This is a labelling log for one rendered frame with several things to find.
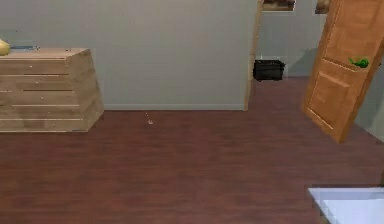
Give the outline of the black bin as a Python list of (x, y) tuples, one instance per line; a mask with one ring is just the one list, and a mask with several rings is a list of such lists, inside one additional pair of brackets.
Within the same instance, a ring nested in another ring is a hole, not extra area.
[(263, 80), (279, 81), (283, 78), (285, 64), (280, 60), (256, 60), (254, 62), (253, 77), (261, 82)]

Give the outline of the light wooden chest of drawers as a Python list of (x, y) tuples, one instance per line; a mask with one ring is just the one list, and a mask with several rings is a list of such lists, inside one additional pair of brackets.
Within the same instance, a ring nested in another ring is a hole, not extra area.
[(87, 132), (103, 113), (90, 50), (0, 56), (0, 132)]

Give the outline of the orange wooden room door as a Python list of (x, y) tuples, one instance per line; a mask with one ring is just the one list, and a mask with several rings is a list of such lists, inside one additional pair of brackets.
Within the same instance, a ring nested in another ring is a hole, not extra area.
[(383, 56), (384, 0), (331, 0), (302, 111), (334, 141), (348, 135)]

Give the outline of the framed wall picture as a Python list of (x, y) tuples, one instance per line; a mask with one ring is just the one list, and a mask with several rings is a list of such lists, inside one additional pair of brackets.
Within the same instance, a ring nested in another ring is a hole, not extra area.
[(265, 12), (293, 12), (296, 0), (263, 0)]
[(316, 14), (327, 14), (329, 11), (329, 5), (331, 0), (317, 0), (315, 13)]

